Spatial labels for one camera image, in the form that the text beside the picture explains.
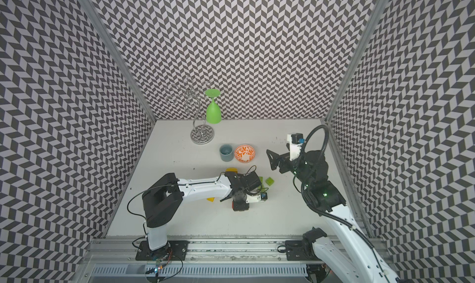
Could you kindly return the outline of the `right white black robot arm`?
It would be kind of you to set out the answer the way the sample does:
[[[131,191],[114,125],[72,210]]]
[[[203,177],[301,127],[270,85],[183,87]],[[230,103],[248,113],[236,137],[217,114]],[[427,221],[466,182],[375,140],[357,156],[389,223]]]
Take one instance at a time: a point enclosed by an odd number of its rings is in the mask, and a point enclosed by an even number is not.
[[[323,217],[345,249],[342,253],[322,229],[303,235],[306,250],[322,260],[344,283],[399,283],[401,278],[382,258],[361,231],[351,208],[329,180],[329,165],[323,151],[302,153],[301,161],[288,153],[267,150],[272,170],[290,172],[301,181],[301,196],[307,207]]]

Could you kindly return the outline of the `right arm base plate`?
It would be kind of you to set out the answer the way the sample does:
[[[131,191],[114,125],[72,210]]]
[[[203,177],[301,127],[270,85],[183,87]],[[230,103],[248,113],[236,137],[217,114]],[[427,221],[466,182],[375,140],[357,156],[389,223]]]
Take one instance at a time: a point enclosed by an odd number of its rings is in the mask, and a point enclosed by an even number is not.
[[[285,254],[288,261],[318,261],[312,245],[303,240],[286,240]]]

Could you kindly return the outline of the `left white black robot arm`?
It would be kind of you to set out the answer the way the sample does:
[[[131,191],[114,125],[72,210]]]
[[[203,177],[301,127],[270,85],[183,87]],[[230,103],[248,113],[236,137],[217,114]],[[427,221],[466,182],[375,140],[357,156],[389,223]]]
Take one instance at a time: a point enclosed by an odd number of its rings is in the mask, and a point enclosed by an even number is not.
[[[227,171],[219,176],[187,180],[174,173],[164,175],[141,194],[148,228],[147,241],[152,251],[167,247],[167,225],[180,205],[207,198],[232,201],[234,211],[247,211],[251,203],[267,201],[267,189],[255,172]]]

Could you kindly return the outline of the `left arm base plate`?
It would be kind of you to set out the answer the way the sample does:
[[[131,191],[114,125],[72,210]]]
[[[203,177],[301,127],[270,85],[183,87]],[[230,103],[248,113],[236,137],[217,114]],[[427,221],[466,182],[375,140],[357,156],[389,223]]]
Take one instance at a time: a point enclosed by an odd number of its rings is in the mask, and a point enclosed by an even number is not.
[[[157,261],[165,259],[171,255],[171,261],[184,261],[188,252],[189,242],[186,240],[172,240],[164,247],[157,250],[151,250],[148,240],[141,241],[136,253],[136,261]]]

